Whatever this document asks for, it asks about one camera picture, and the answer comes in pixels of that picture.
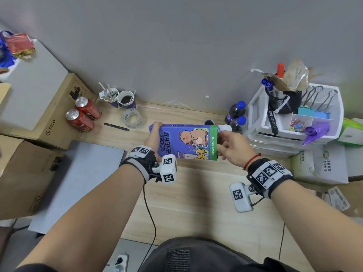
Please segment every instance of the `coca-cola can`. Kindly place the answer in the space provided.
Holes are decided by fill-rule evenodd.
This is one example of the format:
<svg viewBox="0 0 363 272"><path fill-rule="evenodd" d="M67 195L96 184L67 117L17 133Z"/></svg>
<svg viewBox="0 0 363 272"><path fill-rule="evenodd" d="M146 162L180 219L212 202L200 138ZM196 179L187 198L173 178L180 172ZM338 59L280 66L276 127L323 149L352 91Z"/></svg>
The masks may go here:
<svg viewBox="0 0 363 272"><path fill-rule="evenodd" d="M75 101L75 106L77 107L77 110L84 112L84 114L88 115L92 120L97 120L102 115L101 110L92 102L92 100L85 96L78 97Z"/></svg>
<svg viewBox="0 0 363 272"><path fill-rule="evenodd" d="M82 111L71 109L66 113L67 121L84 132L89 132L94 128L94 122Z"/></svg>

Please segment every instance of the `hand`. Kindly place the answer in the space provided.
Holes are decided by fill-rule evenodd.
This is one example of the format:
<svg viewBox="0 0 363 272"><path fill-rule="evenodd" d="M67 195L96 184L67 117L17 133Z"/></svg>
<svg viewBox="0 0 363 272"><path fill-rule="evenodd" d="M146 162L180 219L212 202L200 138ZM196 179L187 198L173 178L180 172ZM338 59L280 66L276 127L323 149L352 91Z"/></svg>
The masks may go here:
<svg viewBox="0 0 363 272"><path fill-rule="evenodd" d="M229 131L222 131L218 133L217 154L222 156L223 160L228 159L228 161L233 165L242 168L253 156L256 155L255 151L249 144L248 138L239 133Z"/></svg>
<svg viewBox="0 0 363 272"><path fill-rule="evenodd" d="M144 143L145 146L151 147L152 151L154 151L155 157L157 158L157 162L161 162L162 160L162 158L157 153L160 145L159 129L162 125L163 125L162 122L155 121L154 125L152 126L150 135Z"/></svg>

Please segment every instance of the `board game box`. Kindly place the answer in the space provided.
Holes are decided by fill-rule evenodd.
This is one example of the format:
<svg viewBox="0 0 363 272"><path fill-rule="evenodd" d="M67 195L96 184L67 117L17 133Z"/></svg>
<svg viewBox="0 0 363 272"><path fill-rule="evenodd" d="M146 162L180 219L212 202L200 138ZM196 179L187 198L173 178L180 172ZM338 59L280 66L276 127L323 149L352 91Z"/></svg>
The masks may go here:
<svg viewBox="0 0 363 272"><path fill-rule="evenodd" d="M217 125L164 124L159 130L158 153L161 157L173 154L177 158L217 160L217 132Z"/></svg>

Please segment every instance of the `red string bracelet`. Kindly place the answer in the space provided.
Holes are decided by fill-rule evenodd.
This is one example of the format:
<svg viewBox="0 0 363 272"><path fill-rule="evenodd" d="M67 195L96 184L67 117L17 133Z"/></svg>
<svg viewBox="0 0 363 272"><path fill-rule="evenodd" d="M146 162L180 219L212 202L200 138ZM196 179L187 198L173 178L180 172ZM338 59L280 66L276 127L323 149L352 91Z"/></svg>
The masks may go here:
<svg viewBox="0 0 363 272"><path fill-rule="evenodd" d="M255 159L256 157L260 157L261 156L261 153L255 155L254 157L252 157L249 161L247 161L246 165L243 167L243 170L245 171L246 170L246 167L247 165L253 160Z"/></svg>

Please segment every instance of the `mesh pen holder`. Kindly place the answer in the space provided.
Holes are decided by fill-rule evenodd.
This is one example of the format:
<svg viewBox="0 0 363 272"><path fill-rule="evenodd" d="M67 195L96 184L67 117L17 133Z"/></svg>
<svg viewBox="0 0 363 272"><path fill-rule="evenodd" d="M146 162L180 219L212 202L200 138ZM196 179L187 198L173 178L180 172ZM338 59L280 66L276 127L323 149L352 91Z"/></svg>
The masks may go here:
<svg viewBox="0 0 363 272"><path fill-rule="evenodd" d="M276 97L271 95L266 87L265 91L269 96L269 104L274 111L279 110L280 106L288 99L287 103L285 103L284 106L277 112L278 114L290 114L292 112L297 112L301 105L302 91L284 92L284 95L286 95L285 97Z"/></svg>

